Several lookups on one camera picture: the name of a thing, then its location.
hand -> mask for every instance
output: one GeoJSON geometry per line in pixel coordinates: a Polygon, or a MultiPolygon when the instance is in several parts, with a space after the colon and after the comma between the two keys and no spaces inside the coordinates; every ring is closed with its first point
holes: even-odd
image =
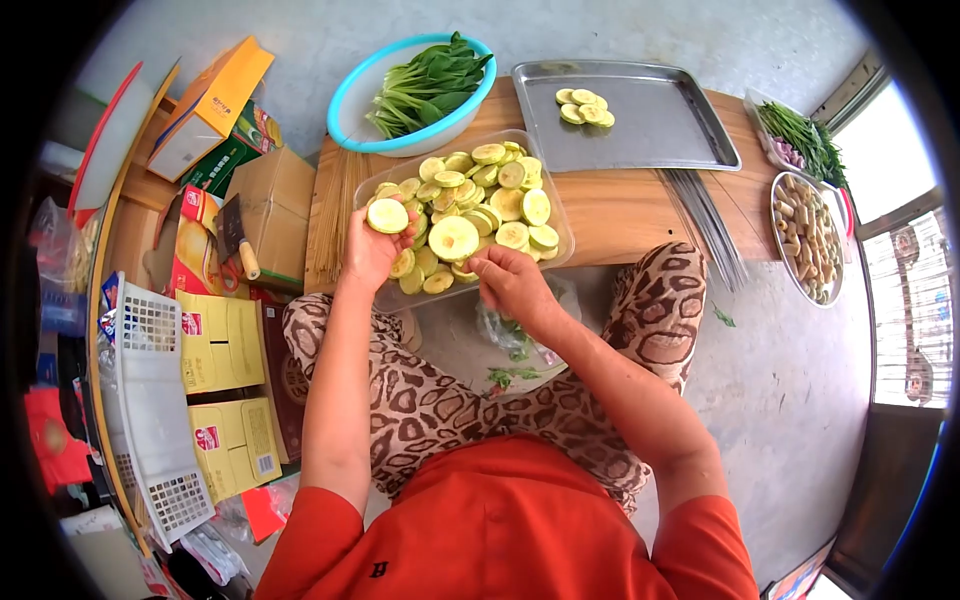
{"type": "Polygon", "coordinates": [[[474,254],[464,271],[480,276],[480,298],[490,310],[516,319],[542,344],[566,315],[529,254],[490,245],[474,254]]]}
{"type": "MultiPolygon", "coordinates": [[[[403,197],[395,195],[394,200],[402,203],[403,197]]],[[[367,224],[367,208],[354,210],[350,215],[347,229],[347,248],[344,253],[344,270],[337,283],[355,284],[372,296],[383,285],[390,274],[394,259],[405,248],[414,245],[413,237],[417,227],[413,225],[419,215],[411,210],[410,227],[402,233],[380,233],[367,224]]]]}

person's left hand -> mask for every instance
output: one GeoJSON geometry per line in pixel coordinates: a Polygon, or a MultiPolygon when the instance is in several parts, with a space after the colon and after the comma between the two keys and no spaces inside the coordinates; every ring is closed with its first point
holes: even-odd
{"type": "MultiPolygon", "coordinates": [[[[403,203],[403,197],[396,195],[394,200],[403,203]]],[[[348,282],[360,286],[363,291],[374,294],[390,274],[390,266],[396,256],[405,248],[414,245],[419,215],[413,210],[410,226],[402,233],[380,233],[367,223],[367,208],[364,206],[353,211],[347,230],[347,248],[344,252],[344,270],[340,275],[341,283],[348,282]]]]}

person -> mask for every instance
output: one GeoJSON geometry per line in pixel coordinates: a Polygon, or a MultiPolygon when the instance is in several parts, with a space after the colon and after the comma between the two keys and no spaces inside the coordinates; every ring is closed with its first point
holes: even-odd
{"type": "Polygon", "coordinates": [[[483,302],[569,366],[490,398],[404,349],[400,320],[372,310],[415,232],[378,233],[365,216],[350,218],[336,294],[284,313],[312,382],[300,490],[258,600],[757,598],[719,451],[681,397],[706,292],[693,247],[624,269],[602,338],[562,310],[530,256],[477,252],[464,271],[483,302]],[[629,516],[651,470],[648,555],[629,516]],[[365,533],[371,479],[393,505],[365,533]]]}

red shirt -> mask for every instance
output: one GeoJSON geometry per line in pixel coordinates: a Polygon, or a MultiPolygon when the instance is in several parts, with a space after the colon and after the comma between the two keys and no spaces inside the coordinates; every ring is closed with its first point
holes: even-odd
{"type": "Polygon", "coordinates": [[[751,598],[730,500],[660,520],[653,556],[619,505],[552,445],[504,436],[438,454],[364,533],[304,488],[256,590],[267,598],[751,598]]]}

leopard print pants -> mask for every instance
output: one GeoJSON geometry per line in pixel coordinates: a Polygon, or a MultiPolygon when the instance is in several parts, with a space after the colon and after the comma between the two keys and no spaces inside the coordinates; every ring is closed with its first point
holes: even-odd
{"type": "MultiPolygon", "coordinates": [[[[603,339],[683,393],[706,292],[704,258],[689,244],[659,246],[613,283],[603,339]]],[[[324,338],[331,297],[294,300],[284,335],[307,379],[324,338]]],[[[523,396],[484,398],[400,345],[400,320],[372,313],[370,338],[373,480],[395,498],[437,452],[475,440],[533,433],[590,472],[631,515],[650,467],[616,433],[600,403],[567,369],[523,396]]]]}

